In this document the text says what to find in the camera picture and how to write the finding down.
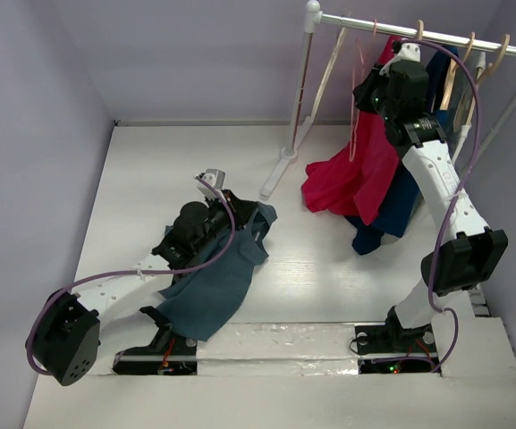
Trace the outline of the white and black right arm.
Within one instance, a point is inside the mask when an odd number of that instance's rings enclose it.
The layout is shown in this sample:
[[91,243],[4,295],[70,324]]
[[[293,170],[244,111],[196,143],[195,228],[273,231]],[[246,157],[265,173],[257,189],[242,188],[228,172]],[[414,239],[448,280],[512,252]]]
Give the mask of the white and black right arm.
[[489,279],[508,246],[464,189],[451,161],[442,125],[425,110],[428,75],[420,63],[376,64],[354,90],[355,105],[385,124],[386,140],[416,182],[437,228],[434,250],[420,263],[421,277],[382,324],[361,326],[351,341],[359,356],[403,353],[437,315],[456,312],[451,301]]

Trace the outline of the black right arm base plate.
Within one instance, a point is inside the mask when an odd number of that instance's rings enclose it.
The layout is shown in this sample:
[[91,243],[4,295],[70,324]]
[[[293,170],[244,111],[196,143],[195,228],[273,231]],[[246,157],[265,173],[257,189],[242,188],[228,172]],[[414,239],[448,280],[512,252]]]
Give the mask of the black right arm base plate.
[[439,362],[430,324],[393,338],[384,324],[358,324],[349,343],[359,374],[424,374]]

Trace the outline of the teal blue t-shirt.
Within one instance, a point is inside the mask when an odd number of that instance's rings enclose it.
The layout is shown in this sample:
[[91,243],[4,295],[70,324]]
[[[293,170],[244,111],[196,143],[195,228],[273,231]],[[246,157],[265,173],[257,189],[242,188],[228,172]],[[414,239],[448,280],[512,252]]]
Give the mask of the teal blue t-shirt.
[[156,310],[173,324],[173,332],[207,341],[233,317],[248,293],[255,268],[268,258],[263,240],[276,219],[275,208],[259,202],[232,242],[228,241],[230,230],[225,229],[203,250],[203,262],[224,250],[216,262],[160,292],[164,300]]

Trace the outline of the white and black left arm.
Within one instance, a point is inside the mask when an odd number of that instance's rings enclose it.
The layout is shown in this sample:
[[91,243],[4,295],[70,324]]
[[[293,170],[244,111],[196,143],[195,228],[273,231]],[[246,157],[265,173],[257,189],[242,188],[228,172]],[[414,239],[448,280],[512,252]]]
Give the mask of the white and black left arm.
[[94,274],[53,292],[26,340],[30,365],[62,386],[81,380],[97,360],[105,326],[157,291],[158,277],[179,281],[217,262],[225,252],[211,254],[210,246],[220,240],[232,245],[257,210],[256,201],[208,189],[204,201],[181,208],[162,241],[133,268]]

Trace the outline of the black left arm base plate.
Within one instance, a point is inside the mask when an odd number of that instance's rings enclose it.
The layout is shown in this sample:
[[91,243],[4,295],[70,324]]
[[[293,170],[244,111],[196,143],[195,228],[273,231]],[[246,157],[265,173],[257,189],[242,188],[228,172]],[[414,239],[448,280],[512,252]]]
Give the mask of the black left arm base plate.
[[195,375],[197,345],[195,340],[160,328],[147,346],[118,352],[112,369],[118,375]]

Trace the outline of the pink wire hanger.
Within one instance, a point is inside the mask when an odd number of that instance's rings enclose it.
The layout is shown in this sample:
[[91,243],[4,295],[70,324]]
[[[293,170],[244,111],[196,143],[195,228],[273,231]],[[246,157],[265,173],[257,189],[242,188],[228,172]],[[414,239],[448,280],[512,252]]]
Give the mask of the pink wire hanger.
[[373,20],[371,39],[368,42],[367,46],[363,46],[360,42],[360,39],[355,38],[355,48],[356,53],[358,54],[358,59],[356,60],[356,63],[353,65],[351,73],[351,138],[348,145],[348,160],[350,163],[354,161],[356,155],[358,141],[358,126],[360,117],[360,110],[356,106],[357,96],[354,94],[354,89],[366,78],[368,57],[371,53],[371,50],[376,39],[376,25],[377,21]]

